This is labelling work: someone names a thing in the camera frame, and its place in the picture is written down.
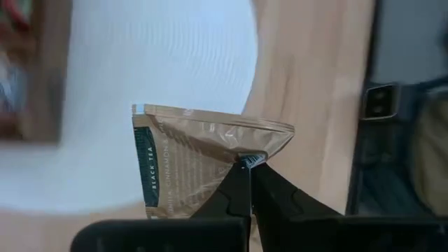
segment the white surface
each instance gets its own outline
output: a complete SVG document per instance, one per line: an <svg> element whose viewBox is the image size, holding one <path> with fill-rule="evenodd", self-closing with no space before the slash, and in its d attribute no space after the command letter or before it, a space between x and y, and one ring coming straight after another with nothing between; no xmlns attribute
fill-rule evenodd
<svg viewBox="0 0 448 252"><path fill-rule="evenodd" d="M59 148L0 146L0 207L143 200L131 104L240 113L256 65L250 0L74 0Z"/></svg>

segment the dark green label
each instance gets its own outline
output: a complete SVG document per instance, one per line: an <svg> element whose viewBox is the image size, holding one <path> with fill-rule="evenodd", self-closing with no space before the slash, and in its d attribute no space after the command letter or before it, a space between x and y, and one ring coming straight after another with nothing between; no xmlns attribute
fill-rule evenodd
<svg viewBox="0 0 448 252"><path fill-rule="evenodd" d="M159 204L159 167L153 133L149 127L134 128L135 145L139 157L141 185L147 207Z"/></svg>

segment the wooden table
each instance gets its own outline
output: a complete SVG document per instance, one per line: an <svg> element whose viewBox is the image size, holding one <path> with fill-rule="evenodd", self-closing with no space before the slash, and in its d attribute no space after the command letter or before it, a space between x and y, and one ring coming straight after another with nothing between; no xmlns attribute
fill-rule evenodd
<svg viewBox="0 0 448 252"><path fill-rule="evenodd" d="M270 164L343 213L373 0L254 4L259 56L245 114L295 126L295 138ZM105 218L145 218L143 203L71 217L0 210L0 251L68 251L77 231Z"/></svg>

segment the dark device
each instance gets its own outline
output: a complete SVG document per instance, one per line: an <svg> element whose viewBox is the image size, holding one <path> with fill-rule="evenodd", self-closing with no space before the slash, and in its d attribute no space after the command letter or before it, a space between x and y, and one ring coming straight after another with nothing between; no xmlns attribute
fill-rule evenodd
<svg viewBox="0 0 448 252"><path fill-rule="evenodd" d="M448 251L448 218L341 216L267 164L247 169L242 163L191 218L91 224L71 251L248 251L251 214L265 252Z"/></svg>

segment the tea packet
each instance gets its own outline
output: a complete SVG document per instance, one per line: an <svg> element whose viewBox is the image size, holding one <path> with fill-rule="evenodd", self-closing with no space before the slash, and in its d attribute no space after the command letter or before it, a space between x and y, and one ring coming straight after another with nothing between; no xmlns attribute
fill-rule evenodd
<svg viewBox="0 0 448 252"><path fill-rule="evenodd" d="M132 112L149 218L192 216L237 160L255 167L294 135L291 125L242 115L155 105Z"/></svg>

